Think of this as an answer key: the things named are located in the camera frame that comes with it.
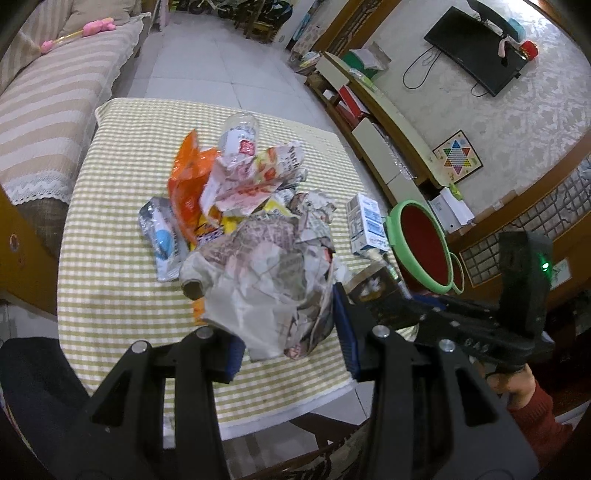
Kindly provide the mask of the person's right hand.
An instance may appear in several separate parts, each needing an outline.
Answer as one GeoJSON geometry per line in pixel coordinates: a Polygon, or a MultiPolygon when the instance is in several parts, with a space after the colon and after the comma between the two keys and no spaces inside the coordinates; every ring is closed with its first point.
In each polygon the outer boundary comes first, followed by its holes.
{"type": "Polygon", "coordinates": [[[497,394],[508,394],[508,407],[513,410],[525,408],[536,391],[536,379],[526,364],[522,370],[513,374],[496,373],[486,378],[488,385],[497,394]]]}

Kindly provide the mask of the red sleeve right forearm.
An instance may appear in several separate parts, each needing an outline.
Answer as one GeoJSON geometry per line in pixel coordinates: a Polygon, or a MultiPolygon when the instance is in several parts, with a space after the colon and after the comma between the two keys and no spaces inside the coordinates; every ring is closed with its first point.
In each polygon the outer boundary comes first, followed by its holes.
{"type": "Polygon", "coordinates": [[[525,406],[509,407],[508,410],[534,451],[541,469],[550,463],[573,434],[570,424],[556,421],[552,398],[538,382],[535,382],[533,394],[525,406]]]}

